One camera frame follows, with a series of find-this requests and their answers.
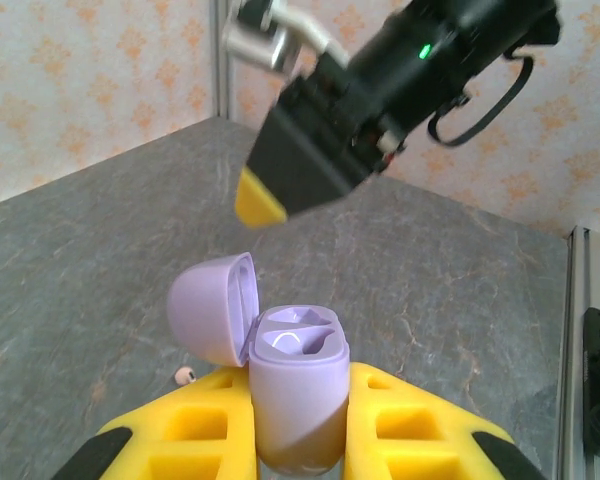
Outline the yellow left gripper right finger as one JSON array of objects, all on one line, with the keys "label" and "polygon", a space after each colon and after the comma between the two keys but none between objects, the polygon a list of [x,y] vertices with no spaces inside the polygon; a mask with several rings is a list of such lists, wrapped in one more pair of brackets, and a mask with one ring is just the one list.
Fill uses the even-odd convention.
[{"label": "yellow left gripper right finger", "polygon": [[501,479],[474,440],[503,429],[389,373],[350,369],[345,479]]}]

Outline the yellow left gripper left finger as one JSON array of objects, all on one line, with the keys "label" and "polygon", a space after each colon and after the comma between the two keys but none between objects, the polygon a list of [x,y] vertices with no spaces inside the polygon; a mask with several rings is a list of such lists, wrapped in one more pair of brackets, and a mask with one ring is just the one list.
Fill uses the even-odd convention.
[{"label": "yellow left gripper left finger", "polygon": [[248,370],[220,368],[102,427],[132,431],[105,479],[255,479]]}]

